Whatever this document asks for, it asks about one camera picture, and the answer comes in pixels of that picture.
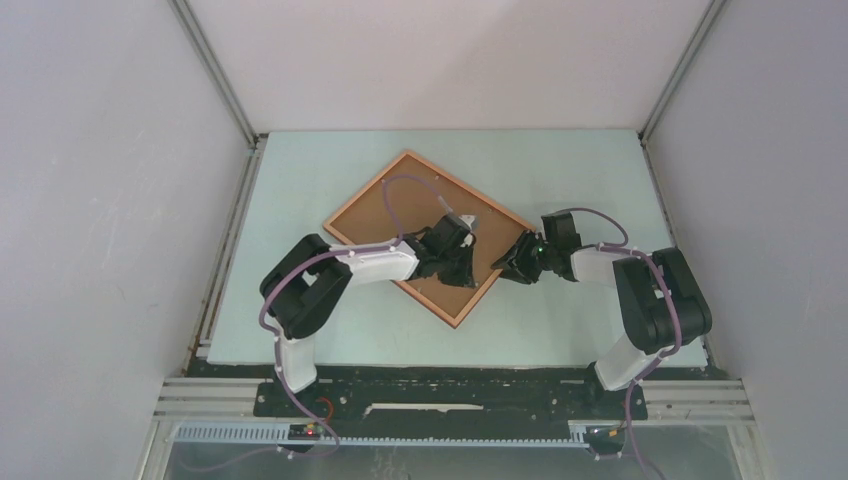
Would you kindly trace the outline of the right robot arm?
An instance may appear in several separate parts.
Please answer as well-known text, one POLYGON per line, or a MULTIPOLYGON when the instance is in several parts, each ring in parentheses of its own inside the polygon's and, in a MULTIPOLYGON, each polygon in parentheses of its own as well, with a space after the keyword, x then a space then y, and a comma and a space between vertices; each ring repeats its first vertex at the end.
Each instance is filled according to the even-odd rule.
POLYGON ((492 266, 502 278, 525 285, 549 271, 570 282, 615 290, 624 333, 592 364, 595 382, 581 392, 585 411, 606 418, 620 407, 620 390, 709 333, 713 319, 681 250, 646 253, 626 240, 586 244, 577 232, 574 212, 568 208, 543 216, 542 232, 523 232, 492 266))

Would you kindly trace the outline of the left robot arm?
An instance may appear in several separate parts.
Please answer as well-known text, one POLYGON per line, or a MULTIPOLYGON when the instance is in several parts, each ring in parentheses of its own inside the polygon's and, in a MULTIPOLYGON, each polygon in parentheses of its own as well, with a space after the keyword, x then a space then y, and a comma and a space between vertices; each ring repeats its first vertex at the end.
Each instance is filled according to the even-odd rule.
POLYGON ((474 288, 477 218, 444 215, 433 227, 386 242, 331 245, 303 237, 260 284, 260 327, 274 340, 275 370, 282 383, 278 404, 304 416, 316 403, 315 334, 349 287, 435 277, 444 285, 474 288))

